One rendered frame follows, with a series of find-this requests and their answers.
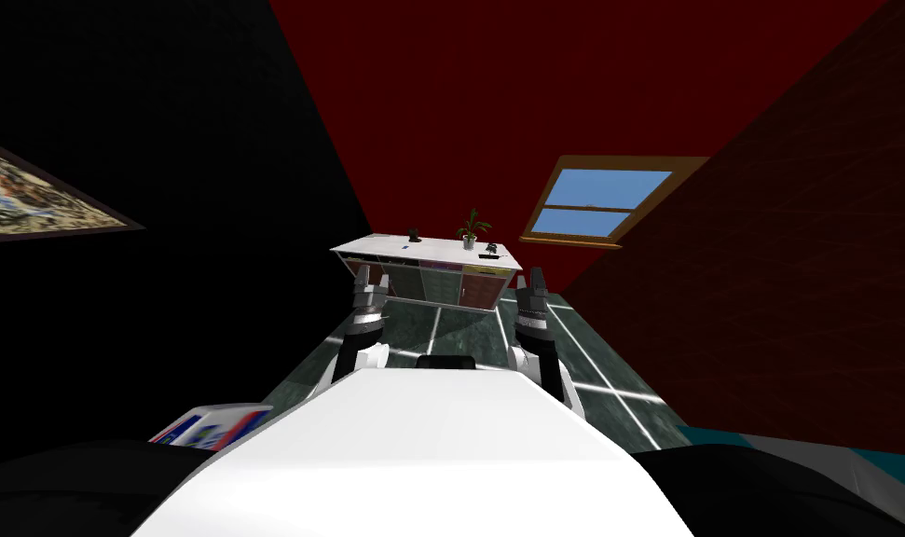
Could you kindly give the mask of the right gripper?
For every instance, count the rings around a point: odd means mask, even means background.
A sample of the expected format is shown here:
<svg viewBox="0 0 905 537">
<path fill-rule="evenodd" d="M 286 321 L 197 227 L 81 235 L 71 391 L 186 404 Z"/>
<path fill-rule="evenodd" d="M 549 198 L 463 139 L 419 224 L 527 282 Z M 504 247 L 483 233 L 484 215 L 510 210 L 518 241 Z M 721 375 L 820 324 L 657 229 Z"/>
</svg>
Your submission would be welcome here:
<svg viewBox="0 0 905 537">
<path fill-rule="evenodd" d="M 540 267 L 533 267 L 530 270 L 529 286 L 523 274 L 515 276 L 517 315 L 531 321 L 544 321 L 548 312 L 548 293 Z"/>
</svg>

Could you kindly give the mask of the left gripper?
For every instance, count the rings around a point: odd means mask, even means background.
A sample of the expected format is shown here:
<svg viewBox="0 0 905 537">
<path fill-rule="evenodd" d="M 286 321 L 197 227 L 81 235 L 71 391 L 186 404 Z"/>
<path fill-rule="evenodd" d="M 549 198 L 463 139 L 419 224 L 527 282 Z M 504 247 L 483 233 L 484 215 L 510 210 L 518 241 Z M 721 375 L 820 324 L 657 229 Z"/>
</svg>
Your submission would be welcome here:
<svg viewBox="0 0 905 537">
<path fill-rule="evenodd" d="M 390 277 L 383 273 L 377 285 L 370 284 L 370 267 L 360 265 L 353 285 L 353 307 L 358 315 L 380 314 L 390 291 Z"/>
</svg>

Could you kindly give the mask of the white shelf cabinet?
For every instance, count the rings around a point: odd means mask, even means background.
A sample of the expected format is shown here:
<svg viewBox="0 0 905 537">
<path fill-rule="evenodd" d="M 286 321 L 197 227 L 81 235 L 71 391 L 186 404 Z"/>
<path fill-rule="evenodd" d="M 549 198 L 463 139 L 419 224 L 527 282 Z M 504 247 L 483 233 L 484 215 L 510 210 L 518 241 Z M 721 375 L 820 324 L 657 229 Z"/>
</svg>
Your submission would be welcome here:
<svg viewBox="0 0 905 537">
<path fill-rule="evenodd" d="M 504 245 L 481 242 L 491 230 L 471 210 L 454 240 L 370 234 L 340 244 L 332 252 L 358 275 L 363 268 L 378 280 L 387 277 L 387 298 L 473 312 L 491 312 L 521 270 Z"/>
</svg>

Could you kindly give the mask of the wooden framed window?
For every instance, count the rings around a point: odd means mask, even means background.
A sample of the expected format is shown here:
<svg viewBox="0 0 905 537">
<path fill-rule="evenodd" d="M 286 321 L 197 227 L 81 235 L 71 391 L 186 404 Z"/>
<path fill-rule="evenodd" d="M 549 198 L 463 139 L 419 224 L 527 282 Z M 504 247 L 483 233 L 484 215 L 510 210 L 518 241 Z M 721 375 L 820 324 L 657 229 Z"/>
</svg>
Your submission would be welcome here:
<svg viewBox="0 0 905 537">
<path fill-rule="evenodd" d="M 519 240 L 617 250 L 618 241 L 707 160 L 561 156 Z"/>
</svg>

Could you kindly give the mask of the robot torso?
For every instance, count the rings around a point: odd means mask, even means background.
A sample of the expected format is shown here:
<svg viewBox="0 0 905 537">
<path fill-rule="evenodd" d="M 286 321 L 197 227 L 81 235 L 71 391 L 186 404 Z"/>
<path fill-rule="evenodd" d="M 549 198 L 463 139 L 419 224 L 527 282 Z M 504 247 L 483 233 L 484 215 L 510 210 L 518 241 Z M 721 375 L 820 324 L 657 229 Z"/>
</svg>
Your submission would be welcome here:
<svg viewBox="0 0 905 537">
<path fill-rule="evenodd" d="M 694 537 L 526 358 L 363 368 L 223 448 L 131 537 Z"/>
</svg>

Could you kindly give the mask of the white blue red box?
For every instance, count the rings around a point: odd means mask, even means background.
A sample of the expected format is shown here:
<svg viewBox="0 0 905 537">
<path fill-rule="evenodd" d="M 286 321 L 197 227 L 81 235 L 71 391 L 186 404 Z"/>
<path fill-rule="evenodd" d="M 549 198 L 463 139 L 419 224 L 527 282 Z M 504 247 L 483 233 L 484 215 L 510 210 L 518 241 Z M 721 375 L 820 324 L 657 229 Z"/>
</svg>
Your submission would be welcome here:
<svg viewBox="0 0 905 537">
<path fill-rule="evenodd" d="M 150 443 L 219 451 L 253 431 L 272 409 L 258 402 L 198 406 L 152 436 Z"/>
</svg>

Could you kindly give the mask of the grey teal bed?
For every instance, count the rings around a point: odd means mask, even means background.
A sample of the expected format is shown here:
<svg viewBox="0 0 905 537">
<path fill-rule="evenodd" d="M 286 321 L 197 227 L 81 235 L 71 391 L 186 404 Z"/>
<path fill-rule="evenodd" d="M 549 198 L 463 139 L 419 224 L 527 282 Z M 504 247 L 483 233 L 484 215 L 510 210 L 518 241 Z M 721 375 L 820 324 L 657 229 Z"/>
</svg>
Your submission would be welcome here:
<svg viewBox="0 0 905 537">
<path fill-rule="evenodd" d="M 688 426 L 679 429 L 693 445 L 726 444 L 755 448 L 809 467 L 905 524 L 903 454 Z"/>
</svg>

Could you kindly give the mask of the dark framed wall picture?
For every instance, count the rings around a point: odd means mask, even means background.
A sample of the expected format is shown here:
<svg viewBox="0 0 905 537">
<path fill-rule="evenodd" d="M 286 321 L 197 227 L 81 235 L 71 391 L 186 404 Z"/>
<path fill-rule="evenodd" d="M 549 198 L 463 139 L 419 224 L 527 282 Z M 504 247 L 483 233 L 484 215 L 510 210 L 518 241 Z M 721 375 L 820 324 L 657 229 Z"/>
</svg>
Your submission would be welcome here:
<svg viewBox="0 0 905 537">
<path fill-rule="evenodd" d="M 143 228 L 0 146 L 0 242 Z"/>
</svg>

